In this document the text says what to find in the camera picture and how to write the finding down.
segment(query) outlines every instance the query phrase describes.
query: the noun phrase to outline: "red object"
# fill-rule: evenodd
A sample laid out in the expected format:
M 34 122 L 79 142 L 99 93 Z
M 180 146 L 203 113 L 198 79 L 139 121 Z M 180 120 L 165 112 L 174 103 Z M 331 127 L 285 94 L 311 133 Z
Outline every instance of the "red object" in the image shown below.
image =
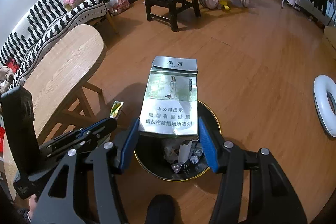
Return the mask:
M 3 152 L 3 139 L 5 137 L 5 129 L 0 127 L 0 152 Z
M 5 66 L 11 68 L 13 73 L 16 73 L 16 71 L 20 68 L 18 63 L 16 63 L 16 61 L 11 57 L 7 60 Z

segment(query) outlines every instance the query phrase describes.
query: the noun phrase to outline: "cigarette pack lid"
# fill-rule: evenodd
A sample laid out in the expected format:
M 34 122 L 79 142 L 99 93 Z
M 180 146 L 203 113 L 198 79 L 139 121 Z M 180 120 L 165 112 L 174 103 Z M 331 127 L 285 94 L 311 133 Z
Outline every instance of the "cigarette pack lid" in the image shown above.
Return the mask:
M 176 58 L 169 56 L 156 56 L 152 65 L 165 69 L 177 69 L 186 71 L 197 71 L 196 59 Z

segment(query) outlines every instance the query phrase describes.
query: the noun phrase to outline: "painted woman illustration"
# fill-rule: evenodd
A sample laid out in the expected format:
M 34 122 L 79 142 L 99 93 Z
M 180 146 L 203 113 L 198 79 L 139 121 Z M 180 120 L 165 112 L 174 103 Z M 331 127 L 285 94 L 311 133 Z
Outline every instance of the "painted woman illustration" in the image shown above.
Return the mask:
M 177 99 L 176 96 L 176 80 L 174 76 L 171 76 L 171 81 L 170 81 L 170 95 L 167 95 L 169 99 Z

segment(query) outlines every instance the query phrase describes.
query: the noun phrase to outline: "person's hand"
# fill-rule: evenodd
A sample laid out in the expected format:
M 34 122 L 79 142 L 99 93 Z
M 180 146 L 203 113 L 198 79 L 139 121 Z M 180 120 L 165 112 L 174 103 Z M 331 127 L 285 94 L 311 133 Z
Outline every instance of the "person's hand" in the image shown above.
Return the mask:
M 33 217 L 34 211 L 37 205 L 37 196 L 34 194 L 29 198 L 29 212 L 28 216 L 31 219 Z

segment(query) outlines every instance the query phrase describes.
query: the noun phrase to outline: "person's foot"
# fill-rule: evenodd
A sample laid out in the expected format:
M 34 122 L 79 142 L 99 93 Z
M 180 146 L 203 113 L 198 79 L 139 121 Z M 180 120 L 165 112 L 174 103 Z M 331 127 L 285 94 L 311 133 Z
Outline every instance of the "person's foot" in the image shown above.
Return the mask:
M 156 195 L 148 205 L 145 224 L 173 224 L 174 200 L 169 195 Z

